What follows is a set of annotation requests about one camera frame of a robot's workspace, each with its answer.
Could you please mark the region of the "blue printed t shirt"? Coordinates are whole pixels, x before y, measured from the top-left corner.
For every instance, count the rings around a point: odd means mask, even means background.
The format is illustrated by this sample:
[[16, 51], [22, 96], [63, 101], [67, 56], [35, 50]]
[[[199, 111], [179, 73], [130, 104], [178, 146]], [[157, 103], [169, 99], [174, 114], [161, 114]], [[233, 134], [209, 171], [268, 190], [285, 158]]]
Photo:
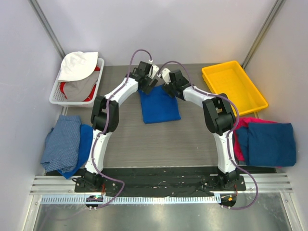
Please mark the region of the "blue printed t shirt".
[[162, 86], [156, 86], [149, 95], [138, 91], [141, 100], [141, 112], [145, 124], [163, 123], [181, 120], [178, 102], [171, 98]]

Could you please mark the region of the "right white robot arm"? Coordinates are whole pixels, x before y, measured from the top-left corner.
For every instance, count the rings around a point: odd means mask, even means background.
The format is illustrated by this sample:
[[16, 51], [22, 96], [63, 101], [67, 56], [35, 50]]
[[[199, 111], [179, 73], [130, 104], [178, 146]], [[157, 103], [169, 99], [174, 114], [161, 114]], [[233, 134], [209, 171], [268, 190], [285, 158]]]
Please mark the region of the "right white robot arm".
[[183, 76], [180, 70], [164, 68], [160, 77], [164, 80], [162, 89], [172, 98], [194, 103], [203, 109], [205, 125], [213, 134], [218, 153], [218, 186], [230, 189], [239, 179], [234, 158], [233, 131], [236, 117], [227, 95], [205, 92]]

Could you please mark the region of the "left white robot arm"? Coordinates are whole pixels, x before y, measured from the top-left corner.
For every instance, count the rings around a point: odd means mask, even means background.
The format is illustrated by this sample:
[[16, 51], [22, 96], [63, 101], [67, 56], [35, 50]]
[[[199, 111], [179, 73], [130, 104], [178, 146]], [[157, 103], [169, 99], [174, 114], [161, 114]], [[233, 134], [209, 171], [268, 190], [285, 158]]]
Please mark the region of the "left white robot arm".
[[97, 96], [91, 113], [93, 142], [88, 161], [83, 168], [80, 183], [86, 192], [97, 192], [103, 187], [103, 162], [107, 144], [119, 123], [119, 108], [132, 94], [139, 90], [148, 94], [158, 82], [154, 77], [159, 67], [151, 61], [141, 61], [124, 80], [110, 93]]

